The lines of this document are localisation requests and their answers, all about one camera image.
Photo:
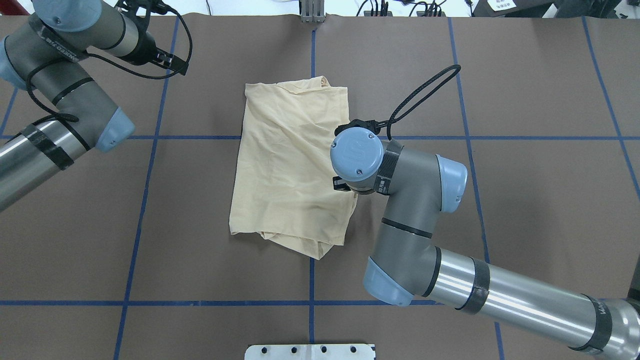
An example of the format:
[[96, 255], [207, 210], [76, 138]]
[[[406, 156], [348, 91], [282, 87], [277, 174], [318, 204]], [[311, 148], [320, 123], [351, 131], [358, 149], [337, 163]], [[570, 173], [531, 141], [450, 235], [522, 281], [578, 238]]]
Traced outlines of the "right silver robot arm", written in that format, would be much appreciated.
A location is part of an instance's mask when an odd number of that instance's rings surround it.
[[336, 182], [382, 200], [364, 285], [434, 303], [501, 360], [637, 360], [639, 199], [612, 139], [379, 139], [327, 145]]

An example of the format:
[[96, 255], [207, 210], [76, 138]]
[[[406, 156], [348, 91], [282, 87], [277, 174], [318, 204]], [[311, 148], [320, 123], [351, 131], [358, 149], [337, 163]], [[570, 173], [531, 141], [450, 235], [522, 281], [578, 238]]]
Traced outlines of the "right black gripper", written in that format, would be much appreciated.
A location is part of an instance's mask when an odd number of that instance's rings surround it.
[[340, 176], [332, 177], [333, 189], [334, 191], [340, 192], [351, 192], [352, 188], [350, 185]]

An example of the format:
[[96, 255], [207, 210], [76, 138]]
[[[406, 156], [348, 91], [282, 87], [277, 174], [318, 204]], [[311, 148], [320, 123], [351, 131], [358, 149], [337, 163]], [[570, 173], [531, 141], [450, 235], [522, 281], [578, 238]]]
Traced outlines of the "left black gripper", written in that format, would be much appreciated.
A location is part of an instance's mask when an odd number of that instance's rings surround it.
[[185, 76], [189, 67], [188, 61], [158, 47], [151, 52], [150, 63], [158, 68], [167, 70], [168, 73], [166, 76]]

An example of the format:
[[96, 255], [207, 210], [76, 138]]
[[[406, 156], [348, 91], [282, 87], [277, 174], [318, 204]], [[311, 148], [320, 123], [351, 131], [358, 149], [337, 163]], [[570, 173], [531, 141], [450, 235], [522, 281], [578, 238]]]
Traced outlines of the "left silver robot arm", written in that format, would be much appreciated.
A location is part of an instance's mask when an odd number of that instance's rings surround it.
[[185, 75], [181, 59], [157, 46], [152, 14], [181, 14], [162, 0], [35, 0], [27, 22], [1, 41], [1, 78], [46, 112], [1, 148], [2, 210], [97, 149], [107, 153], [135, 132], [124, 110], [82, 68], [102, 60], [93, 47], [133, 66], [154, 64], [167, 79]]

